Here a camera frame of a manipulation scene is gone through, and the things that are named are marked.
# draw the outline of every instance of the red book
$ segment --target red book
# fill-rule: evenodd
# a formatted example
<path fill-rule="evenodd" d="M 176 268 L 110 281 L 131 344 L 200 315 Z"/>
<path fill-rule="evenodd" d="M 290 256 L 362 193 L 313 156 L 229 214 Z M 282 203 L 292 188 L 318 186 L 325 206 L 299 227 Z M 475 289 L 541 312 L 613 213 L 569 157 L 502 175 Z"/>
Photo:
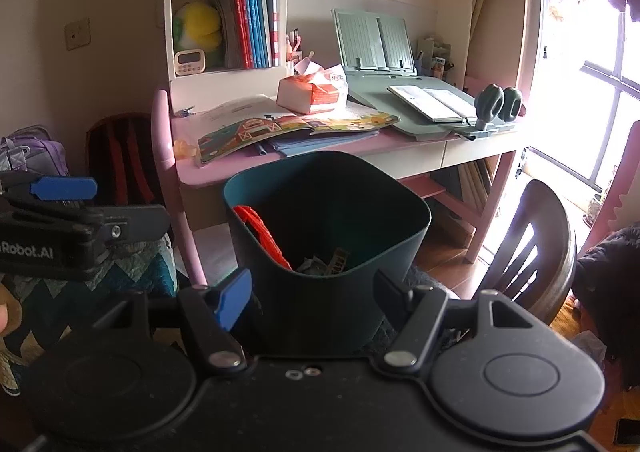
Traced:
<path fill-rule="evenodd" d="M 240 36 L 240 49 L 242 50 L 242 61 L 245 68 L 252 68 L 251 48 L 249 45 L 249 30 L 247 29 L 246 4 L 244 0 L 234 0 L 236 2 L 236 24 Z"/>

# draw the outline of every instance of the black jacket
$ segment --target black jacket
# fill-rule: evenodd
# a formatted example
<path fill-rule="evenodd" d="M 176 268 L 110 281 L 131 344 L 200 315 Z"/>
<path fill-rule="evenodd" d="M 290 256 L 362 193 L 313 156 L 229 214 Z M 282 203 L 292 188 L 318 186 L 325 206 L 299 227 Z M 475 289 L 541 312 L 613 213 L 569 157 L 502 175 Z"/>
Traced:
<path fill-rule="evenodd" d="M 593 317 L 607 356 L 622 360 L 623 385 L 640 385 L 640 223 L 578 259 L 572 290 Z"/>

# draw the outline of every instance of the red backpack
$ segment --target red backpack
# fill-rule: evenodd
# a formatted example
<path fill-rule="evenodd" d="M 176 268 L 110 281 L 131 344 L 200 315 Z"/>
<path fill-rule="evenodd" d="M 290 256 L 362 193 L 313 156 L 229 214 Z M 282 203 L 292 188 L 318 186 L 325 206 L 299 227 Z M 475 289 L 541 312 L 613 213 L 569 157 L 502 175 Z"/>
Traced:
<path fill-rule="evenodd" d="M 86 134 L 86 172 L 98 183 L 96 205 L 164 204 L 151 147 L 151 117 L 124 113 Z"/>

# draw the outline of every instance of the phone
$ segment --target phone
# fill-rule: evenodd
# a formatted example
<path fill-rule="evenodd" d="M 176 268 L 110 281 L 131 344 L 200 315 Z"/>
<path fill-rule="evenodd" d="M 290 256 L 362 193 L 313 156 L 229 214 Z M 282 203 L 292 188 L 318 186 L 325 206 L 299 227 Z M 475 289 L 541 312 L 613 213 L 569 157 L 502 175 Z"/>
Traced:
<path fill-rule="evenodd" d="M 619 419 L 613 443 L 616 445 L 640 445 L 640 419 Z"/>

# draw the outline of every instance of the wall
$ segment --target wall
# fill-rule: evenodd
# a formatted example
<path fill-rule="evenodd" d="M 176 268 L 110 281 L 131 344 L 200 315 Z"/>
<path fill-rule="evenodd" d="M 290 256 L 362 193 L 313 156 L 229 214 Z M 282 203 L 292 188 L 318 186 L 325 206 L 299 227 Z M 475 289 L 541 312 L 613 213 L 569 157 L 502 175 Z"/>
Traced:
<path fill-rule="evenodd" d="M 0 135 L 45 124 L 65 144 L 72 172 L 82 172 L 87 129 L 107 115 L 149 110 L 164 86 L 157 2 L 0 0 Z M 68 52 L 65 24 L 87 16 L 91 44 Z"/>
<path fill-rule="evenodd" d="M 525 0 L 484 0 L 469 45 L 466 74 L 486 84 L 515 86 L 524 16 Z"/>

